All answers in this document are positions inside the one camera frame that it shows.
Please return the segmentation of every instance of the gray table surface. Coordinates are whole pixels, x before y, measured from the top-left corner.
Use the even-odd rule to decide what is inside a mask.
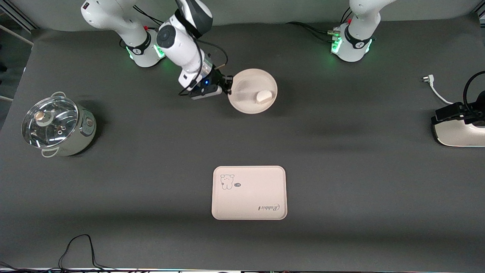
[[[478,19],[384,22],[376,36],[349,64],[297,26],[214,27],[204,39],[229,53],[224,73],[261,68],[278,82],[273,107],[250,116],[225,96],[178,97],[180,68],[135,66],[115,33],[37,32],[0,133],[0,260],[55,266],[89,233],[98,262],[119,268],[484,272],[484,150],[433,140],[443,104],[420,82],[434,73],[461,101],[484,68]],[[20,124],[55,91],[99,128],[80,155],[44,159]],[[283,166],[286,219],[215,220],[221,165]],[[88,249],[76,242],[65,265],[89,266]]]

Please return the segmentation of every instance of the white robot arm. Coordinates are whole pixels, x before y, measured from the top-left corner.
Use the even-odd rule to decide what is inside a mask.
[[[157,44],[176,65],[182,67],[178,82],[196,100],[225,92],[230,94],[232,77],[226,77],[196,43],[212,27],[212,13],[200,0],[176,0],[178,10],[159,28]]]
[[[138,0],[86,0],[81,14],[88,24],[103,30],[113,30],[123,39],[130,57],[141,67],[151,67],[164,57],[156,45],[157,33],[146,30],[125,14]]]
[[[396,0],[350,0],[351,23],[334,28],[331,52],[346,62],[357,62],[369,52],[372,34],[381,22],[380,11]]]

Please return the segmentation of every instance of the cartoon bear print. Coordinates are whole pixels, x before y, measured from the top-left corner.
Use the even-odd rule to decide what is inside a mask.
[[[234,183],[233,174],[222,174],[221,175],[222,189],[232,189]]]

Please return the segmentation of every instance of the white object on plate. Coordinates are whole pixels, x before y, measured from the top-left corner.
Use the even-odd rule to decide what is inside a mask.
[[[286,173],[280,166],[217,167],[212,215],[218,220],[282,220],[287,214]]]
[[[278,85],[271,74],[251,68],[234,76],[231,94],[227,97],[236,110],[245,114],[259,114],[273,105],[277,94]]]
[[[273,94],[271,93],[271,91],[264,90],[264,91],[258,92],[258,94],[256,95],[256,102],[258,104],[265,104],[269,102],[272,98],[273,98]]]

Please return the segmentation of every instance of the black clamp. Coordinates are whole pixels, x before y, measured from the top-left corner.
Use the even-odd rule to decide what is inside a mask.
[[[349,41],[352,44],[354,49],[362,49],[372,39],[372,37],[370,37],[370,38],[365,39],[365,40],[359,40],[359,39],[352,37],[352,35],[350,35],[350,32],[349,32],[349,26],[347,26],[345,28],[344,34],[345,34],[345,38],[347,39],[347,41]]]
[[[450,120],[464,120],[465,124],[475,124],[476,122],[483,121],[485,113],[485,91],[480,93],[476,102],[469,103],[469,107],[473,113],[461,102],[447,105],[435,111],[435,116],[431,118],[431,123],[437,125]]]
[[[135,55],[143,55],[145,50],[150,46],[151,44],[151,35],[150,33],[146,32],[146,40],[143,42],[143,44],[137,46],[137,47],[131,47],[129,45],[126,45],[126,47],[129,49],[129,51],[133,52]]]
[[[189,97],[205,96],[216,92],[219,87],[226,95],[230,95],[232,80],[232,76],[224,76],[218,69],[215,69],[215,66],[213,65],[211,72],[189,92]]]

